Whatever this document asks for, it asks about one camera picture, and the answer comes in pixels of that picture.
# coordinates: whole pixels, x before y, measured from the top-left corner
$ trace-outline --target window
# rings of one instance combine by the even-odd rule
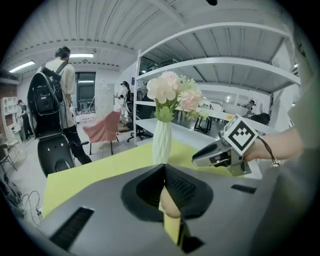
[[[95,111],[95,72],[76,72],[76,106],[79,112]]]

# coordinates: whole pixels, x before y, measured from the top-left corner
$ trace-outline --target white vase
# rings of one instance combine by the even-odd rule
[[[157,121],[152,140],[152,163],[167,164],[171,152],[171,122]]]

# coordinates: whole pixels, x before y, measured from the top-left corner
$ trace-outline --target artificial flower bouquet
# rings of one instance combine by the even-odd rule
[[[148,98],[156,102],[154,115],[161,122],[171,122],[176,108],[180,108],[183,116],[188,119],[208,116],[204,111],[196,111],[202,93],[193,79],[186,79],[185,76],[166,71],[158,78],[151,79],[146,88]]]

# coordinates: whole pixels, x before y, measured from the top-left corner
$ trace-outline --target pink chair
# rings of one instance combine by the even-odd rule
[[[110,112],[104,119],[97,120],[93,126],[84,126],[83,131],[89,137],[90,141],[90,155],[91,143],[95,142],[110,142],[111,155],[114,154],[112,149],[112,141],[118,140],[117,131],[118,123],[121,116],[121,110]]]

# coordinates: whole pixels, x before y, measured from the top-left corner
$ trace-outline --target black and white marker cube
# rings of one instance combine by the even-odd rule
[[[258,133],[251,128],[246,119],[236,114],[224,127],[223,138],[242,156],[254,143]]]

